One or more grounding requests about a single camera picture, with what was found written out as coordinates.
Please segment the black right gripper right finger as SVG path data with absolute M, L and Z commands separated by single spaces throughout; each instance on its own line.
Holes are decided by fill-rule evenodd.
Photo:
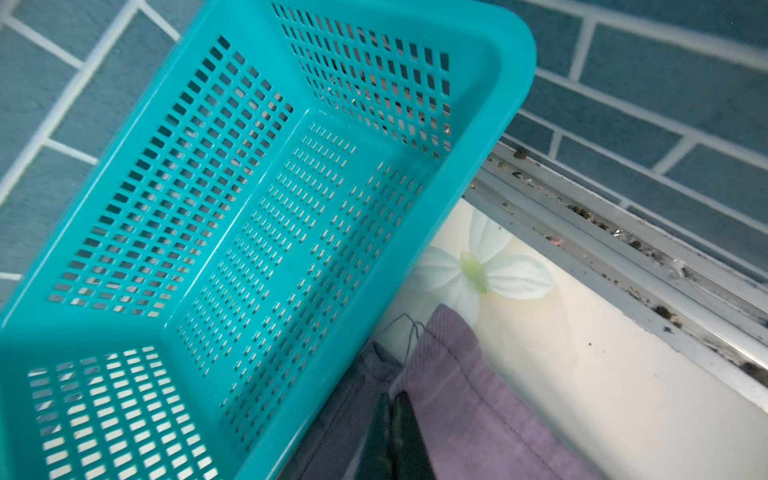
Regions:
M 392 459 L 396 479 L 435 480 L 409 395 L 402 391 L 392 406 Z

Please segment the purple trousers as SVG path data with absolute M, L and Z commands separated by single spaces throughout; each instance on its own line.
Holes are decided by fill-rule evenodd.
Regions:
M 378 400 L 400 392 L 439 479 L 597 476 L 490 368 L 463 318 L 440 305 L 405 364 L 375 342 L 363 347 L 281 478 L 353 478 Z

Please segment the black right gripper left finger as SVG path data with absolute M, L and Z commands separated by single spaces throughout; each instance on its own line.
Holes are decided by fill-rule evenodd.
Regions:
M 390 397 L 383 393 L 376 405 L 355 472 L 356 480 L 388 480 L 393 475 L 389 456 Z

